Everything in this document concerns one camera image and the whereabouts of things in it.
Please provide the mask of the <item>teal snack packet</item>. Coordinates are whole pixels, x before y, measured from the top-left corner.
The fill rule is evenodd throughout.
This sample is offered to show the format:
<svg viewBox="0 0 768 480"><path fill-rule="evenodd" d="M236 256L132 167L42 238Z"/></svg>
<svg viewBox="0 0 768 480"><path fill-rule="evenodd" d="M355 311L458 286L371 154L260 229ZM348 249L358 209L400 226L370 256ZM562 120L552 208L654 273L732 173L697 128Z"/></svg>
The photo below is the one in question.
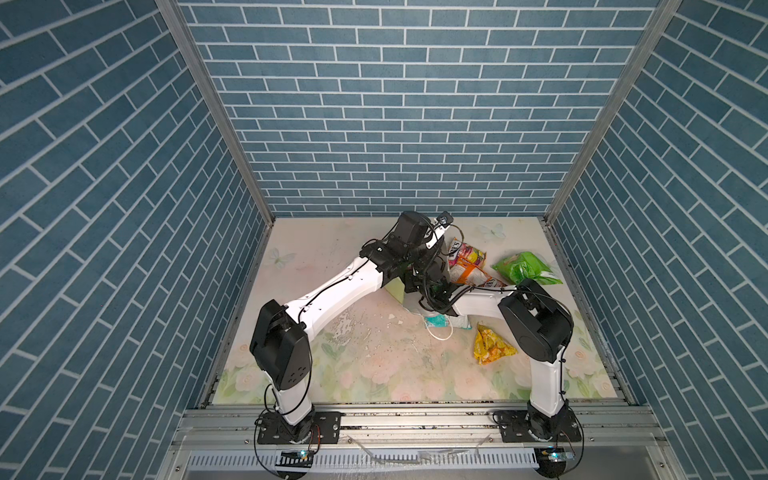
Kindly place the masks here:
<svg viewBox="0 0 768 480"><path fill-rule="evenodd" d="M430 327L435 328L454 328L463 330L470 330L472 328L472 325L466 315L449 316L444 314L436 314L432 316L426 316L424 320Z"/></svg>

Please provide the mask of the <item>colourful paper gift bag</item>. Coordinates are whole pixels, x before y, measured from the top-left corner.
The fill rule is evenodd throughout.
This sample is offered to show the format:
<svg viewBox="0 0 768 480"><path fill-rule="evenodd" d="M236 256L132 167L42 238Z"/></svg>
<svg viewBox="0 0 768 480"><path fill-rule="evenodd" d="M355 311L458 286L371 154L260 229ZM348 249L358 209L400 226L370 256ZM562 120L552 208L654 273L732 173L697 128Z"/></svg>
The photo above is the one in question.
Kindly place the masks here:
<svg viewBox="0 0 768 480"><path fill-rule="evenodd" d="M470 330L467 315L460 315L454 299L468 288L448 277L445 241L419 251L416 265L402 277L393 279L385 289L410 313L419 315L427 332L438 341L447 341L455 330Z"/></svg>

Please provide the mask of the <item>orange white snack packet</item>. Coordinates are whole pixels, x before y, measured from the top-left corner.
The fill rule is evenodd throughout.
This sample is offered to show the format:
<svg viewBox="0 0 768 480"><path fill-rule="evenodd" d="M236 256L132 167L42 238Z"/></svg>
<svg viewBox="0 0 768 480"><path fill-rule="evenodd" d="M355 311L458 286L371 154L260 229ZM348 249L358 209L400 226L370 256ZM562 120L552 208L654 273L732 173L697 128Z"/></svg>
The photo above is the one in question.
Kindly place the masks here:
<svg viewBox="0 0 768 480"><path fill-rule="evenodd" d="M493 282L494 278L474 264L457 262L448 270L452 283L481 287Z"/></svg>

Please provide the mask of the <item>yellow snack packet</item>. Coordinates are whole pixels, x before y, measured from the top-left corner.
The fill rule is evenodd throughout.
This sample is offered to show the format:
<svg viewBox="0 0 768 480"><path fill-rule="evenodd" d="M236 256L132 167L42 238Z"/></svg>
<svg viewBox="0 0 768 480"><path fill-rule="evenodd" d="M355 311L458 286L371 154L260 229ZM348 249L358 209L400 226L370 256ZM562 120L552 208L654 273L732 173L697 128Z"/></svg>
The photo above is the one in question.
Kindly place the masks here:
<svg viewBox="0 0 768 480"><path fill-rule="evenodd" d="M487 365L501 358L514 356L517 349L491 328L478 324L473 343L473 356L479 365Z"/></svg>

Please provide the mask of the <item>green snack packet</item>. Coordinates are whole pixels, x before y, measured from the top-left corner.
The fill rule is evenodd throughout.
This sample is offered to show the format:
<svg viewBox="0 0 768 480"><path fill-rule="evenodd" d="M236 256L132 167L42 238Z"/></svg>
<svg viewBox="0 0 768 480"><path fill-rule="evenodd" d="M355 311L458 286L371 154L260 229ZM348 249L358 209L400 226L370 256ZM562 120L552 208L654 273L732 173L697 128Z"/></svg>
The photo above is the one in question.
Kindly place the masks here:
<svg viewBox="0 0 768 480"><path fill-rule="evenodd" d="M558 285L563 281L548 264L529 251L513 254L492 265L508 285L518 285L524 280L533 280L540 285Z"/></svg>

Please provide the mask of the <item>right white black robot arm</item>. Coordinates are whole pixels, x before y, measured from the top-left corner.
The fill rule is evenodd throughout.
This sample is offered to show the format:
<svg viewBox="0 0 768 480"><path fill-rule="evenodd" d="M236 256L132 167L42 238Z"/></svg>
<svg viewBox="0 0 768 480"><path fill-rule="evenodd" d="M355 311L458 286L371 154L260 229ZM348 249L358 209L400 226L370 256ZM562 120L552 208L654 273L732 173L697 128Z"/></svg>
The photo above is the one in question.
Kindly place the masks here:
<svg viewBox="0 0 768 480"><path fill-rule="evenodd" d="M511 287L462 286L444 278L407 273L405 295L426 316L481 316L506 322L516 345L530 359L531 392L528 429L542 441L555 439L567 422L569 405L563 389L563 363L574 330L570 312L536 281Z"/></svg>

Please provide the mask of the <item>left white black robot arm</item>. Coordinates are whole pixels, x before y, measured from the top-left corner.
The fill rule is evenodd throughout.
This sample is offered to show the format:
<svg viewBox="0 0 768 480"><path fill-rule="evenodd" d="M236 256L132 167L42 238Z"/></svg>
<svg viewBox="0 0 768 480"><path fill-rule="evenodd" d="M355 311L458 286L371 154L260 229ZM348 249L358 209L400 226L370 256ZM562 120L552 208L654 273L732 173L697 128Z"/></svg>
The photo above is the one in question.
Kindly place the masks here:
<svg viewBox="0 0 768 480"><path fill-rule="evenodd" d="M270 300L262 306L249 351L270 380L274 412L281 420L295 427L313 415L311 341L317 334L392 280L407 273L424 274L453 221L447 212L432 220L406 211L383 238L364 243L358 257L314 291L285 305Z"/></svg>

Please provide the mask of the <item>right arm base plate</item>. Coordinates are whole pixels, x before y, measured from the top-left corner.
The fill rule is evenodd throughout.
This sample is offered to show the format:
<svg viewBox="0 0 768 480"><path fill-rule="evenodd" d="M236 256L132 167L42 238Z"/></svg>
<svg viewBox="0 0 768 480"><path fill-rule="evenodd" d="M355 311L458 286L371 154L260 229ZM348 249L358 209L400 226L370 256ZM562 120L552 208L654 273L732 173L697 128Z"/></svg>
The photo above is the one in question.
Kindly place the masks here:
<svg viewBox="0 0 768 480"><path fill-rule="evenodd" d="M566 407L553 417L536 410L497 410L491 415L504 443L579 442L582 428L576 416Z"/></svg>

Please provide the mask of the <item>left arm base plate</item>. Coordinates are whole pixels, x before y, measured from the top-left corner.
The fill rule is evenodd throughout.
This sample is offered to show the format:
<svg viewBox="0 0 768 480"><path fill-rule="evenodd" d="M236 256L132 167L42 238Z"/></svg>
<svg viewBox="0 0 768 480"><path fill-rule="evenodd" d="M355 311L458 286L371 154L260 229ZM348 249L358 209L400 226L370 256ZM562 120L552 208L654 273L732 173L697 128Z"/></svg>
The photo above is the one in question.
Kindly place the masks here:
<svg viewBox="0 0 768 480"><path fill-rule="evenodd" d="M337 444L342 413L339 411L312 411L297 425L289 424L277 412L263 412L257 420L256 442L260 445L289 445L319 442L321 446Z"/></svg>

